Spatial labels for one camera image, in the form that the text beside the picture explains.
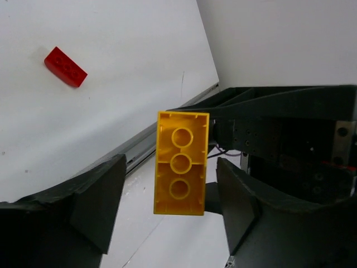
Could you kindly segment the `yellow lego brick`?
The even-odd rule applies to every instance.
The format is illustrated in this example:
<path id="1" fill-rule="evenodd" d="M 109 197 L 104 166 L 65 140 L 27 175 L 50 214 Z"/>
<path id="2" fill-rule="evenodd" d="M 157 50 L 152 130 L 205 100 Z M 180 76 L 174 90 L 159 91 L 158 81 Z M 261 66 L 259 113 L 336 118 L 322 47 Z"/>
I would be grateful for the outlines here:
<path id="1" fill-rule="evenodd" d="M 197 135 L 191 147 L 183 153 L 192 157 L 192 167 L 187 170 L 185 157 L 176 156 L 171 165 L 159 162 L 155 168 L 153 197 L 154 214 L 201 216 L 205 211 L 206 167 L 208 155 L 199 160 L 202 150 Z"/>

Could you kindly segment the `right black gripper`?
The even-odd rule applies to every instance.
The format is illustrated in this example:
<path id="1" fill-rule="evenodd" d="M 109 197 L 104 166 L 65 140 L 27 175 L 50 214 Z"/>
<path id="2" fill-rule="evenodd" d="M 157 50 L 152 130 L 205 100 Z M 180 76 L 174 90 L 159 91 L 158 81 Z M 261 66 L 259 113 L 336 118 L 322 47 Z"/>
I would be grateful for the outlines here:
<path id="1" fill-rule="evenodd" d="M 212 141 L 271 187 L 318 204 L 356 195 L 356 122 L 332 121 L 356 119 L 356 85 L 227 88 L 177 110 L 226 118 Z"/>

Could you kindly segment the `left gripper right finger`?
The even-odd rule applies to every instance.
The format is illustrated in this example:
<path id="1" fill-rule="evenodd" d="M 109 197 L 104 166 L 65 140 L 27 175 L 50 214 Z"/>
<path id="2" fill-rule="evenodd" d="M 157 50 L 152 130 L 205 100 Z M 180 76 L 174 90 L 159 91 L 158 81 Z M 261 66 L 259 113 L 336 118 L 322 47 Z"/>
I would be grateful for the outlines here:
<path id="1" fill-rule="evenodd" d="M 235 267 L 355 267 L 356 198 L 332 205 L 281 192 L 217 160 L 229 253 Z"/>

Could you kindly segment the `red lego brick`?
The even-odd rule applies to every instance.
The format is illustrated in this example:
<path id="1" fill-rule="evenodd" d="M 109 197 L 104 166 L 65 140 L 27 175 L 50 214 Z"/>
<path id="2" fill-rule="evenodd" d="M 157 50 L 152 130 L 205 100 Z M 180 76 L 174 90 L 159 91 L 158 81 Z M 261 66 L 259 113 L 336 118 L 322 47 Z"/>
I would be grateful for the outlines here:
<path id="1" fill-rule="evenodd" d="M 57 46 L 44 59 L 44 64 L 56 77 L 73 88 L 80 87 L 88 75 Z"/>

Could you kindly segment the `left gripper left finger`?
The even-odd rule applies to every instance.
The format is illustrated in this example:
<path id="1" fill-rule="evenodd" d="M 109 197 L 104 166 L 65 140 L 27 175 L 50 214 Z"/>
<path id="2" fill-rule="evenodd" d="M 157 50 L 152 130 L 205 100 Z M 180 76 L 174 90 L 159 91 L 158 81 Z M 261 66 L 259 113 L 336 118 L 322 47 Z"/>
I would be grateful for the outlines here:
<path id="1" fill-rule="evenodd" d="M 126 157 L 1 203 L 2 267 L 99 267 L 109 251 Z"/>

